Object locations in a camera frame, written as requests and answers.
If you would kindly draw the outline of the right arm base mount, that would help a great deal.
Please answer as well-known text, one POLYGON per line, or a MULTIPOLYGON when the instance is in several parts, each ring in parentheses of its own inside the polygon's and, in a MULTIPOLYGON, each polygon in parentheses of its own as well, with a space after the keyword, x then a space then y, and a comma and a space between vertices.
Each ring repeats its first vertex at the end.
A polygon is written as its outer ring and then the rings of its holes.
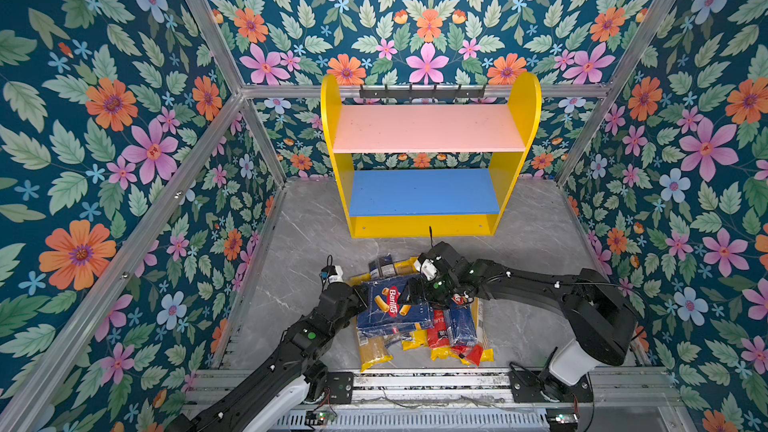
POLYGON ((567 385, 555 378, 548 370, 530 370, 510 364, 508 373, 510 390, 517 403, 592 403, 593 388, 587 375, 575 385, 567 385))

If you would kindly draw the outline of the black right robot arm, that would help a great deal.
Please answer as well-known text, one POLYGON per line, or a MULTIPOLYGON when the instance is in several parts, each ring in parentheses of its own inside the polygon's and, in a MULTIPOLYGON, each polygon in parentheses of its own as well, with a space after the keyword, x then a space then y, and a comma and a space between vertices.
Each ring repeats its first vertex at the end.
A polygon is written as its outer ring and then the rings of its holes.
POLYGON ((593 269, 551 275, 507 267, 489 259, 469 261, 440 242, 421 254, 416 277, 406 283, 400 305, 426 301, 436 309, 481 300, 509 300, 561 314, 573 339, 557 348, 540 375, 542 384, 574 386, 598 366, 621 366, 635 334, 637 311, 593 269))

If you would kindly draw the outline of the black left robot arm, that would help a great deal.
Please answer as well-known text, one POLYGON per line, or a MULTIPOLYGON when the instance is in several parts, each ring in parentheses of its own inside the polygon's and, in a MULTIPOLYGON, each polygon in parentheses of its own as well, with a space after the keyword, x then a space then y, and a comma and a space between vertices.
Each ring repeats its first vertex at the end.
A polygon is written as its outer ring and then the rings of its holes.
POLYGON ((369 306, 368 287, 334 282, 312 311, 288 327, 271 355, 238 386, 193 418, 181 414, 168 431, 267 431, 320 390, 321 357, 338 332, 369 306))

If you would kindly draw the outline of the blue Barilla rigatoni bag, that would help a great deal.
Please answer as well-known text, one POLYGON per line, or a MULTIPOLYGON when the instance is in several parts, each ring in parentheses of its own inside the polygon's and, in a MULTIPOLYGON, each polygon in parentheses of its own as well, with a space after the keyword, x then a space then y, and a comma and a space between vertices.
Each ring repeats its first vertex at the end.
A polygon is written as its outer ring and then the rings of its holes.
POLYGON ((433 326, 432 307, 412 290, 410 281, 409 276, 393 276, 365 283, 368 307, 357 316, 362 336, 389 336, 433 326))

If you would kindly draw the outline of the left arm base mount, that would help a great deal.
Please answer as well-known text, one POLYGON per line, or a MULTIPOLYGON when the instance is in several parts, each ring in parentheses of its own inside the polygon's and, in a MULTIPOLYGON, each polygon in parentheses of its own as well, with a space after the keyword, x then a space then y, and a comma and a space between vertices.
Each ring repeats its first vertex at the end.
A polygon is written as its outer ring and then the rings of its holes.
POLYGON ((309 384, 305 404, 350 404, 356 375, 347 371, 330 371, 322 362, 312 365, 305 373, 309 384))

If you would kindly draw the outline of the blue Barilla spaghetti box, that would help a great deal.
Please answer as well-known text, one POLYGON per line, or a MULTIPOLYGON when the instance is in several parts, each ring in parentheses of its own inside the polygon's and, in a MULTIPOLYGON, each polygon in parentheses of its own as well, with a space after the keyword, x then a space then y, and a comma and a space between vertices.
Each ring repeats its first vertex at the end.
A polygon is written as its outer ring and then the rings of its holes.
POLYGON ((448 319, 452 347, 473 347, 477 344, 476 326, 469 305, 452 305, 448 319))

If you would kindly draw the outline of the red clear labelled spaghetti bag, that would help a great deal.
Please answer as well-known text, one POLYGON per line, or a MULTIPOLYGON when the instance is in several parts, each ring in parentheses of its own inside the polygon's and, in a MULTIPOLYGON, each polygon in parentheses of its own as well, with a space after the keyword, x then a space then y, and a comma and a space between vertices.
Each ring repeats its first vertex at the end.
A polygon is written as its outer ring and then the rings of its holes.
POLYGON ((470 305, 470 312, 475 330, 474 343, 467 346, 463 353, 463 360, 468 364, 479 366, 485 351, 486 339, 483 323, 483 306, 480 299, 475 299, 470 305))

